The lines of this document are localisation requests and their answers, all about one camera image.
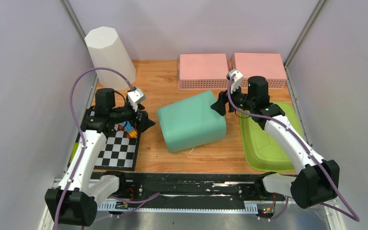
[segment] wooden table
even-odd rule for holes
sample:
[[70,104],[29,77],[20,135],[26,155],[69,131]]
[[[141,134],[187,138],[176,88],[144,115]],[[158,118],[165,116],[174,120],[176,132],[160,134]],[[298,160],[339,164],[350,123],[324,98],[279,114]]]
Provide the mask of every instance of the wooden table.
[[[203,90],[179,90],[177,87],[178,61],[133,61],[136,68],[134,86],[146,95],[143,105],[149,118],[156,125],[144,132],[140,138],[136,171],[167,173],[263,173],[251,168],[245,159],[241,140],[239,118],[226,114],[226,137],[218,142],[170,153],[164,143],[157,118],[157,109],[176,101],[199,94]],[[213,90],[216,98],[222,90]],[[287,87],[283,90],[270,90],[271,100],[291,104]],[[122,104],[119,95],[116,104]]]

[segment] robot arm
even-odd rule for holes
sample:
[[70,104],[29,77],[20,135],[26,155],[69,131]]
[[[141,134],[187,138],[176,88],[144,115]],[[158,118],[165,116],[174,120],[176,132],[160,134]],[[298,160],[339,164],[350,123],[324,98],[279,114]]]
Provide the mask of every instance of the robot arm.
[[[297,177],[279,175],[275,172],[262,174],[260,179],[255,182],[255,188],[260,190],[258,192],[263,195],[278,193],[292,197],[301,208],[308,208],[336,198],[336,192],[310,156],[314,156],[321,162],[336,186],[338,186],[339,180],[338,164],[333,160],[326,161],[304,141],[302,144],[310,149],[310,155],[306,153],[296,139],[301,137],[289,122],[284,111],[278,105],[270,102],[268,83],[264,77],[250,77],[248,79],[247,94],[242,93],[240,88],[242,77],[243,75],[236,69],[231,70],[227,75],[229,80],[233,79],[229,92],[233,103],[238,108],[249,110],[251,114],[258,115],[258,117],[252,117],[252,119],[279,143],[298,173]],[[211,108],[224,116],[227,102],[228,92],[222,91],[219,93],[218,100],[211,105]],[[229,112],[234,111],[235,108],[230,104]],[[261,116],[272,117],[285,124],[286,127],[274,120],[261,118]],[[292,130],[297,136],[294,136],[289,130]]]
[[[45,201],[53,219],[64,190],[66,190],[66,196],[61,205],[59,223],[79,226],[92,225],[98,206],[109,195],[125,191],[124,175],[121,172],[106,172],[91,187],[89,187],[90,177],[98,154],[106,143],[110,131],[115,127],[115,124],[124,121],[131,121],[134,124],[137,121],[137,111],[144,109],[144,106],[140,104],[144,98],[145,96],[140,89],[133,89],[128,92],[128,103],[123,107],[114,108],[114,90],[100,89],[97,91],[95,94],[95,114],[93,116],[87,115],[81,124],[86,140],[85,147],[80,141],[78,150],[58,188],[48,189],[46,192]],[[148,118],[146,111],[141,111],[141,113],[142,117],[140,121],[137,121],[137,127],[138,130],[144,132],[155,123]]]

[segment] green pillow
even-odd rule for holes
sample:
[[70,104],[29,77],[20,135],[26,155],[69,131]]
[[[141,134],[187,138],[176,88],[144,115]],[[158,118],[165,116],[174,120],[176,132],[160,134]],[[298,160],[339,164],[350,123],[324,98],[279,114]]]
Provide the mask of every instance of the green pillow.
[[221,140],[226,134],[225,118],[212,110],[216,102],[211,90],[157,110],[164,141],[170,152]]

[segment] lime green plastic tray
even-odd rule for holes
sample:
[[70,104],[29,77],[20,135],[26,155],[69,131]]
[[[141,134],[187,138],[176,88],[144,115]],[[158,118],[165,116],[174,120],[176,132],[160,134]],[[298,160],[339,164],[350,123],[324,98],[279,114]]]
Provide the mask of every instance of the lime green plastic tray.
[[[294,108],[284,102],[278,104],[286,113],[291,125],[302,136]],[[251,118],[241,114],[241,136],[245,158],[250,167],[261,171],[295,171],[293,164],[279,144]]]

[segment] pink basket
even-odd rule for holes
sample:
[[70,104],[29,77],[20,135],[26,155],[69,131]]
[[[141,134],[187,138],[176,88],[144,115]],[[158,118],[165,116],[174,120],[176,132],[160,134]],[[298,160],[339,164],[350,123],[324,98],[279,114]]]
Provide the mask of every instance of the pink basket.
[[247,80],[252,76],[265,77],[270,89],[283,89],[287,81],[280,54],[234,53],[230,69],[243,74],[242,88],[247,88]]
[[225,89],[228,84],[225,54],[181,54],[178,64],[178,88]]

